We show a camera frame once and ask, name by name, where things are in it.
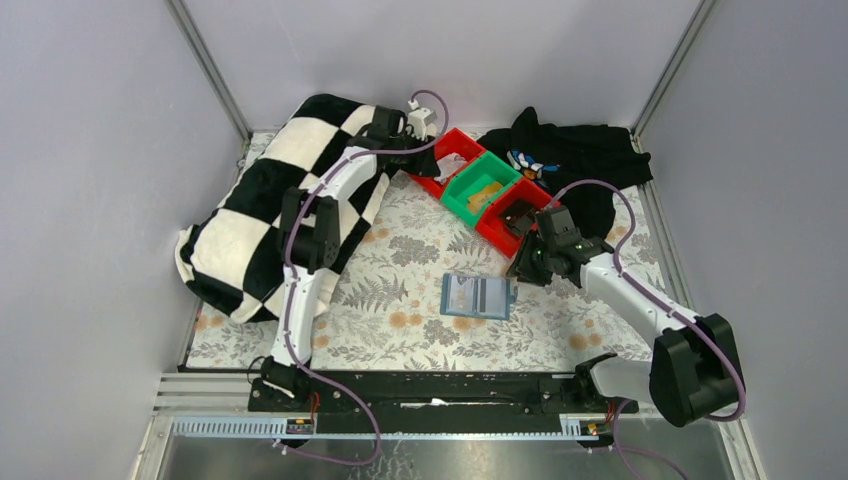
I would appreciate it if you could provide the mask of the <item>blue card holder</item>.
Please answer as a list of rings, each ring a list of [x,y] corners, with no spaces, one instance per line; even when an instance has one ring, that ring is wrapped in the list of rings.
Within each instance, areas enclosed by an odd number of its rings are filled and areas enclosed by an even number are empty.
[[[440,314],[508,320],[517,286],[506,277],[446,273],[442,277]]]

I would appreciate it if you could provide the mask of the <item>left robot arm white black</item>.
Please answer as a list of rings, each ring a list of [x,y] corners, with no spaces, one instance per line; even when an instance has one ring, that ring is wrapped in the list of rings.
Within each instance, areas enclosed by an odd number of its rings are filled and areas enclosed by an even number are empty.
[[[280,249],[282,309],[270,355],[260,370],[260,384],[303,402],[310,397],[312,324],[321,290],[342,250],[343,204],[367,181],[386,170],[425,177],[439,173],[433,149],[444,132],[436,114],[415,100],[409,110],[376,107],[370,120],[355,128],[334,163],[316,183],[290,188],[282,199]]]

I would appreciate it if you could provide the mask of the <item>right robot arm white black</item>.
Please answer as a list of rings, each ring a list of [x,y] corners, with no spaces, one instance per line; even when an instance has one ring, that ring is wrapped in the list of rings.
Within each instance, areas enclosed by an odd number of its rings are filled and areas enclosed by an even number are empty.
[[[628,273],[606,241],[581,233],[564,206],[541,210],[509,269],[519,281],[546,286],[555,278],[603,301],[651,348],[648,360],[603,354],[575,369],[580,400],[631,400],[654,406],[676,427],[746,406],[746,387],[729,322],[699,315]]]

